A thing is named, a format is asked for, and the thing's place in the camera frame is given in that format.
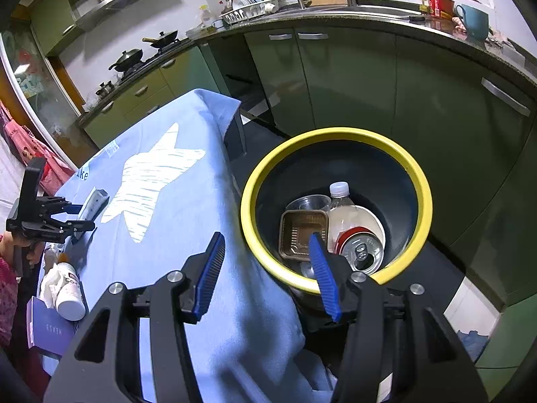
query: trash bin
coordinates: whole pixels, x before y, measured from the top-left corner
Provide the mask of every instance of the trash bin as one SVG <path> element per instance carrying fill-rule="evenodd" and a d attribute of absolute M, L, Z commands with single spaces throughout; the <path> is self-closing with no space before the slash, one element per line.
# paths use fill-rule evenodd
<path fill-rule="evenodd" d="M 261 160 L 241 201 L 242 228 L 253 255 L 295 293 L 319 295 L 319 286 L 280 258 L 281 214 L 300 196 L 330 195 L 329 185 L 341 180 L 348 182 L 352 201 L 372 211 L 384 226 L 384 259 L 372 275 L 378 283 L 410 265 L 427 239 L 431 191 L 420 166 L 401 146 L 377 133 L 347 127 L 296 136 Z"/>

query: countertop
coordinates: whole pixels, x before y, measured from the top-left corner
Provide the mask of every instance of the countertop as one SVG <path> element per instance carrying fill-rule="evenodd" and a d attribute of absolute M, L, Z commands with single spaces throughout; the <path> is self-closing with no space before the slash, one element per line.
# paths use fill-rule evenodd
<path fill-rule="evenodd" d="M 219 29 L 215 33 L 201 37 L 194 41 L 186 41 L 176 48 L 168 50 L 149 65 L 136 72 L 121 85 L 101 99 L 96 107 L 79 119 L 79 124 L 84 127 L 93 119 L 100 110 L 112 101 L 119 93 L 128 88 L 132 82 L 147 74 L 149 71 L 160 66 L 170 57 L 194 46 L 206 43 L 208 40 L 220 36 L 228 36 L 265 29 L 300 28 L 300 27 L 351 27 L 374 31 L 393 33 L 413 39 L 428 42 L 439 47 L 447 48 L 466 58 L 473 60 L 492 72 L 509 80 L 524 93 L 537 100 L 537 68 L 526 60 L 521 66 L 517 62 L 504 56 L 501 48 L 484 42 L 476 41 L 466 34 L 455 29 L 455 24 L 447 19 L 426 16 L 426 20 L 414 23 L 401 19 L 386 18 L 380 16 L 356 15 L 353 13 L 329 13 L 324 11 L 281 11 L 273 15 L 246 21 L 236 25 Z"/>
<path fill-rule="evenodd" d="M 167 50 L 166 52 L 162 53 L 162 55 L 160 55 L 158 58 L 153 59 L 149 64 L 145 65 L 143 68 L 139 69 L 126 79 L 122 80 L 121 84 L 117 85 L 110 94 L 101 98 L 92 110 L 86 112 L 79 118 L 79 126 L 84 127 L 85 125 L 87 125 L 93 118 L 95 118 L 99 114 L 103 107 L 105 107 L 108 103 L 110 103 L 115 97 L 117 97 L 128 87 L 130 87 L 130 85 L 132 85 L 133 82 L 136 82 L 136 80 L 138 80 L 140 77 L 145 76 L 148 72 L 162 65 L 171 57 L 189 49 L 193 45 L 194 41 L 181 41 L 181 43 L 177 44 L 176 47 L 171 48 L 170 50 Z"/>

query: purple box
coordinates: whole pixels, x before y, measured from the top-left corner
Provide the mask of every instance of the purple box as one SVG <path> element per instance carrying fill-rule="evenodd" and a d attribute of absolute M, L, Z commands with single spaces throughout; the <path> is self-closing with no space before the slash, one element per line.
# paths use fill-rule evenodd
<path fill-rule="evenodd" d="M 26 332 L 29 348 L 36 347 L 41 354 L 59 359 L 74 337 L 75 328 L 56 309 L 32 297 L 26 305 Z"/>

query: brown plastic tray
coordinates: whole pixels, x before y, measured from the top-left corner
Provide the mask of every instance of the brown plastic tray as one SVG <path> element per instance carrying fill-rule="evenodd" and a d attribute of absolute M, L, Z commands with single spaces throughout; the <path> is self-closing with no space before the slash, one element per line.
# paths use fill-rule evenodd
<path fill-rule="evenodd" d="M 283 259 L 309 262 L 308 242 L 313 232 L 327 240 L 328 215 L 324 211 L 285 211 L 280 220 L 278 251 Z"/>

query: can pull tab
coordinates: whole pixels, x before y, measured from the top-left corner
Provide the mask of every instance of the can pull tab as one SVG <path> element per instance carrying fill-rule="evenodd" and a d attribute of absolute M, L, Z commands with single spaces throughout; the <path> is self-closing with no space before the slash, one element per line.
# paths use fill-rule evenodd
<path fill-rule="evenodd" d="M 357 261 L 365 261 L 367 259 L 367 245 L 366 244 L 358 244 L 356 248 L 354 249 L 354 255 L 356 256 Z"/>

